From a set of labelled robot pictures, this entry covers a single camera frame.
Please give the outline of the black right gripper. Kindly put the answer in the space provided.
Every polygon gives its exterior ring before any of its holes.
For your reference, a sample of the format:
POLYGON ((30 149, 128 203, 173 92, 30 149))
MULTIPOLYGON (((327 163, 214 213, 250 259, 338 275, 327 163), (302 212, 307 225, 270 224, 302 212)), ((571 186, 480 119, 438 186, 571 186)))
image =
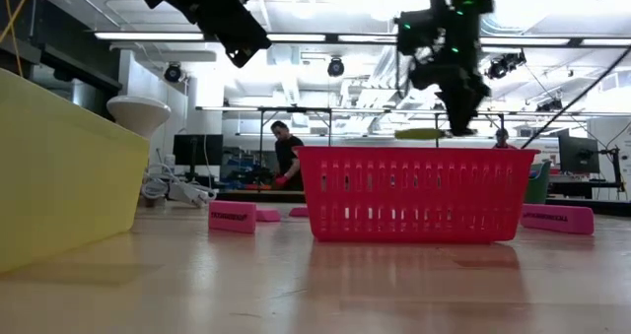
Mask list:
POLYGON ((432 49, 423 57, 413 58, 407 77, 419 91, 438 87, 435 95, 445 106, 453 135, 473 134, 470 123, 477 117, 481 102, 491 95, 476 63, 470 66, 462 62, 458 50, 432 49))

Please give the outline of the green-handled pliers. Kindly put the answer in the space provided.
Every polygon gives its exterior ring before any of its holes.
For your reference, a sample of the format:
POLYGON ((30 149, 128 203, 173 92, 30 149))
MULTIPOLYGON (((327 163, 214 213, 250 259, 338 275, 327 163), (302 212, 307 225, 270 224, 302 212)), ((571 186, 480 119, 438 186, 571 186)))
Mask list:
POLYGON ((394 132, 394 138, 397 140, 440 140, 452 137, 450 130, 437 128, 412 128, 394 132))

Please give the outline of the person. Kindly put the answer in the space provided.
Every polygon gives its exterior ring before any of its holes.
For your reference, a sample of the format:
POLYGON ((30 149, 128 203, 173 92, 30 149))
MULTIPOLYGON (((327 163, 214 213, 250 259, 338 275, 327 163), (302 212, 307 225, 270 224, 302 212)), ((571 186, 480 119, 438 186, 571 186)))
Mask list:
POLYGON ((495 133, 496 143, 494 149, 512 149, 516 147, 508 143, 509 133, 505 128, 499 128, 495 133))
POLYGON ((303 191, 304 184, 301 166, 296 149, 304 145, 302 140, 294 136, 288 126, 278 120, 270 127, 276 138, 274 150, 278 163, 278 173, 275 184, 281 190, 303 191))

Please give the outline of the overhead light bar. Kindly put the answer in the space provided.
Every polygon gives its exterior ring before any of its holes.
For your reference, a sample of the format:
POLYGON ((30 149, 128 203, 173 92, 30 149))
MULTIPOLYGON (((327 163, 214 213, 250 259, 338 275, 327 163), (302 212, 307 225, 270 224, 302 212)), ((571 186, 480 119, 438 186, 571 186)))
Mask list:
MULTIPOLYGON (((201 42, 213 41, 202 33, 177 32, 95 32, 95 37, 108 41, 149 41, 149 42, 201 42)), ((331 43, 331 44, 373 44, 393 45, 394 34, 368 33, 269 33, 267 37, 274 43, 331 43)), ((570 47, 605 47, 621 48, 631 45, 631 36, 482 36, 484 46, 570 46, 570 47)))

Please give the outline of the green plastic bin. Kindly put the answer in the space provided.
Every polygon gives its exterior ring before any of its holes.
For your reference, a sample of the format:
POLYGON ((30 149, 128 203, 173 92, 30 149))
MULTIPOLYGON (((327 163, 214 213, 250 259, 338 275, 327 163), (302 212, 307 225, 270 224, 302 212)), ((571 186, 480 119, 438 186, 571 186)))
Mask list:
POLYGON ((544 204, 547 199, 551 161, 533 164, 528 175, 525 204, 544 204))

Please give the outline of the black computer monitor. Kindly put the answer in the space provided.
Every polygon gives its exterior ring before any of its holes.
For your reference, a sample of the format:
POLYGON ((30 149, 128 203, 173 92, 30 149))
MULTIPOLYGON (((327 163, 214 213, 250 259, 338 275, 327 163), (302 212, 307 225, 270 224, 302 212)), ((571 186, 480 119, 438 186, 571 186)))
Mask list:
POLYGON ((559 138, 560 168, 571 173, 599 173, 597 140, 561 136, 559 138))
POLYGON ((223 136, 221 134, 176 134, 173 155, 177 166, 220 167, 223 163, 223 136))

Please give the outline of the red slotted plastic basket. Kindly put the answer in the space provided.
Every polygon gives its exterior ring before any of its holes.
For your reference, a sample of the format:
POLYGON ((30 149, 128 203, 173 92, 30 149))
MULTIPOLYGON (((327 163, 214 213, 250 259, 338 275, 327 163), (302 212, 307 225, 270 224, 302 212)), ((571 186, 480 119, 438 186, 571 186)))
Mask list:
POLYGON ((488 243, 515 237, 529 149, 297 150, 320 241, 488 243))

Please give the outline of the white dome lamp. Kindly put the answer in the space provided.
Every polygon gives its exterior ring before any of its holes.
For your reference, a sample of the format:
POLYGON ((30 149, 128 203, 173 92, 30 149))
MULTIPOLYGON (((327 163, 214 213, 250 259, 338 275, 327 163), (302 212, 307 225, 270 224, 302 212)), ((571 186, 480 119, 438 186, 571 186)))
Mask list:
POLYGON ((114 97, 106 109, 118 125, 146 139, 151 139, 172 113, 162 101, 134 96, 114 97))

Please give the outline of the yellow translucent plastic bin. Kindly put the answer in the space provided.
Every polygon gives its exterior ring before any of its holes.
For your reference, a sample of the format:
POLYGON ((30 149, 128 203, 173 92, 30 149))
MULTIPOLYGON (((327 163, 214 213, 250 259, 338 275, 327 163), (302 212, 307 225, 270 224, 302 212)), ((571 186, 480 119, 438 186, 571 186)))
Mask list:
POLYGON ((0 69, 0 273, 125 233, 147 139, 0 69))

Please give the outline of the black background table frame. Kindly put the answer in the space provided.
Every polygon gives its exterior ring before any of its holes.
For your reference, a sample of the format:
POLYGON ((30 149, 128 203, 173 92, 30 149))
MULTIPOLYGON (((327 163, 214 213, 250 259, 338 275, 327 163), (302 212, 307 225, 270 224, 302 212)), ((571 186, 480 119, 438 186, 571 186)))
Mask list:
MULTIPOLYGON (((328 115, 328 119, 324 120, 324 124, 329 128, 328 132, 325 134, 325 137, 328 139, 328 145, 331 145, 332 138, 332 118, 335 113, 356 113, 356 114, 389 114, 389 113, 410 113, 413 115, 416 114, 429 114, 434 116, 435 126, 433 128, 441 129, 439 126, 439 117, 441 115, 446 115, 445 110, 392 110, 392 109, 361 109, 361 108, 330 108, 330 107, 299 107, 299 106, 198 106, 196 110, 203 111, 235 111, 235 112, 257 112, 260 114, 261 125, 265 124, 264 115, 266 112, 284 112, 284 113, 326 113, 328 115)), ((436 147, 440 146, 439 140, 434 140, 436 147)))

